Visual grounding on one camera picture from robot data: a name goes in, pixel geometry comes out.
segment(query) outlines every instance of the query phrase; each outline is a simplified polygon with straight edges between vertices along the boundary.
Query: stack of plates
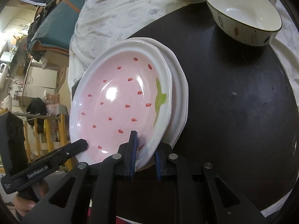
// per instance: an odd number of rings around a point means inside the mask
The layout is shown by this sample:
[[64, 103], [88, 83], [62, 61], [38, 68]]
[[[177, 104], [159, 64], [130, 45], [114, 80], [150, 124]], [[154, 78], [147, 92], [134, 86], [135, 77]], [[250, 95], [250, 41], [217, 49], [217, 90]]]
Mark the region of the stack of plates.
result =
[[175, 54], [154, 39], [132, 38], [84, 73], [71, 107], [71, 142], [85, 139], [89, 147], [77, 159], [95, 164], [117, 153], [135, 130], [141, 170], [161, 140], [174, 147], [187, 114], [188, 83]]

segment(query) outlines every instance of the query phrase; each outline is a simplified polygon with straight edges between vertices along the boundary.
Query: pink plate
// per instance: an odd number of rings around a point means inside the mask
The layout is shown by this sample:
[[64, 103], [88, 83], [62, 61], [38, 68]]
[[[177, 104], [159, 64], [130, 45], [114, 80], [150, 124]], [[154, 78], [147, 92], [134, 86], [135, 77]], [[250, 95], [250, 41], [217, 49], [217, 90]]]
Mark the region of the pink plate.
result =
[[169, 124], [171, 93], [171, 72], [154, 46], [125, 41], [102, 53], [84, 73], [72, 102], [71, 141], [89, 144], [78, 161], [102, 162], [136, 130], [136, 170], [143, 167]]

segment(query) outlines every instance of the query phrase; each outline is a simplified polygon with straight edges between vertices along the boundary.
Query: kitchen cabinet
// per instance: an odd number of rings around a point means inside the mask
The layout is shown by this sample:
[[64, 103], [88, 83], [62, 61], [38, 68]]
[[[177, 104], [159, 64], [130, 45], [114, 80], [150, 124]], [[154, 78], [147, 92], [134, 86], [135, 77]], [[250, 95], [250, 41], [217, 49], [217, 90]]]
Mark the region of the kitchen cabinet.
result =
[[43, 99], [46, 94], [54, 94], [55, 89], [39, 87], [31, 84], [24, 85], [23, 106], [28, 106], [35, 98]]
[[56, 88], [57, 71], [30, 67], [26, 84], [39, 87]]

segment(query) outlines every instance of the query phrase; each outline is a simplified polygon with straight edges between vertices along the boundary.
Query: black table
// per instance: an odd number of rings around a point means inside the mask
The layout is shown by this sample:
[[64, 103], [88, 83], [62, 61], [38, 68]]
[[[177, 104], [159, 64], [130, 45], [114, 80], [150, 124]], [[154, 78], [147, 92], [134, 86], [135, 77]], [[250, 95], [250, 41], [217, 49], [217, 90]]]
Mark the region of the black table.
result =
[[[132, 37], [150, 37], [177, 56], [189, 84], [189, 112], [174, 152], [193, 168], [209, 161], [260, 210], [295, 184], [299, 116], [272, 48], [243, 45], [221, 31], [205, 3], [181, 8]], [[174, 184], [151, 167], [118, 184], [117, 214], [173, 223]]]

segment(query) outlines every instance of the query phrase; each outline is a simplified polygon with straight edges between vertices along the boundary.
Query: folded cloth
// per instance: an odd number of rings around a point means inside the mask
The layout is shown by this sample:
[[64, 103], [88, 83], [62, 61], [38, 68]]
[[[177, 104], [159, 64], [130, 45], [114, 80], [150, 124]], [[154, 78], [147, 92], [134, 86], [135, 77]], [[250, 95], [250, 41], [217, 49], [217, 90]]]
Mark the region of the folded cloth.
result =
[[31, 51], [42, 50], [68, 56], [70, 40], [85, 0], [62, 0], [46, 17], [29, 43]]
[[36, 31], [40, 27], [41, 23], [49, 15], [49, 13], [56, 7], [56, 0], [48, 0], [46, 6], [41, 11], [41, 13], [36, 17], [36, 20], [30, 25], [27, 36], [27, 52], [33, 56], [36, 61], [40, 61], [41, 57], [44, 54], [44, 50], [32, 51], [29, 47], [29, 43], [34, 37]]

